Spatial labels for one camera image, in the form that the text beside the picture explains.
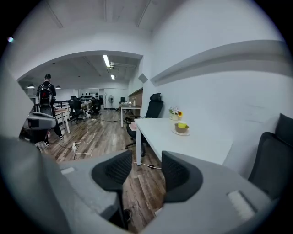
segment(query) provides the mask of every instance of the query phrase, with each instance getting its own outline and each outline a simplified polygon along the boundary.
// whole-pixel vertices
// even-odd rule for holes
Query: flower vase
[[[178,117],[178,115],[175,115],[175,114],[171,114],[170,113],[170,119],[172,119],[172,120],[179,120],[179,117]]]

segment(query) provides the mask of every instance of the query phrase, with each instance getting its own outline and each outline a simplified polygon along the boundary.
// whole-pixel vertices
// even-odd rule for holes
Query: wooden floor
[[[86,143],[93,138],[94,134],[87,133],[88,125],[89,132],[95,133],[94,138],[89,144],[84,144],[84,140],[82,140],[77,153],[89,154],[76,154],[75,160],[91,157],[90,153],[94,148],[98,149],[98,155],[93,155],[93,157],[124,149],[125,145],[132,141],[126,131],[126,124],[124,123],[123,128],[121,127],[120,112],[108,110],[101,111],[101,113],[101,116],[94,116],[95,121],[87,119],[85,122],[79,121],[78,124],[72,122],[70,125],[71,134],[67,134],[61,126],[63,140],[59,140],[54,131],[51,130],[50,145],[45,147],[43,143],[39,143],[39,148],[42,152],[54,157],[57,162],[73,160],[72,143],[80,141],[81,137],[86,138]],[[142,163],[161,167],[161,162],[153,150],[147,145],[145,147],[146,154],[142,158]],[[136,146],[130,146],[129,149],[132,150],[133,162],[136,162]],[[123,185],[124,208],[132,211],[129,231],[138,233],[155,218],[155,212],[162,207],[164,194],[165,179],[160,169],[132,164],[130,175]]]

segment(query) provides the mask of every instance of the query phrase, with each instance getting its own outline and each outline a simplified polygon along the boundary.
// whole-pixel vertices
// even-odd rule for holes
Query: sneaker
[[[129,222],[130,219],[131,219],[131,211],[130,211],[130,209],[124,209],[123,212],[124,212],[124,216],[125,216],[126,221]]]

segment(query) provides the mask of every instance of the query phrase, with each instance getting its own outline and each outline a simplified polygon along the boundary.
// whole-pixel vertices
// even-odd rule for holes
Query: ceiling
[[[108,56],[109,62],[129,64],[137,66],[139,59],[122,57],[122,56]],[[135,69],[111,69],[111,74],[115,76],[115,81],[127,81],[129,80]],[[83,56],[77,58],[70,58],[55,62],[54,64],[47,65],[45,67],[36,68],[26,77],[19,81],[19,84],[25,88],[30,83],[35,85],[40,84],[46,74],[51,74],[54,83],[57,84],[58,80],[81,80],[85,77],[96,77],[100,81],[110,81],[111,76],[107,71],[107,67],[102,55],[95,56]]]
[[[58,27],[80,20],[122,22],[153,30],[183,0],[46,0],[47,13]]]

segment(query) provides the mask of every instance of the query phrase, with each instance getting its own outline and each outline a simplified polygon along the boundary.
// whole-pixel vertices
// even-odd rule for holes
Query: ceiling light
[[[29,86],[27,87],[28,89],[34,89],[35,86],[33,84],[29,84]]]
[[[107,67],[110,67],[110,63],[109,63],[109,60],[108,60],[108,56],[107,55],[103,55],[103,58],[105,60],[105,64]]]
[[[8,40],[9,42],[13,42],[13,38],[12,38],[12,37],[8,37],[7,40]]]

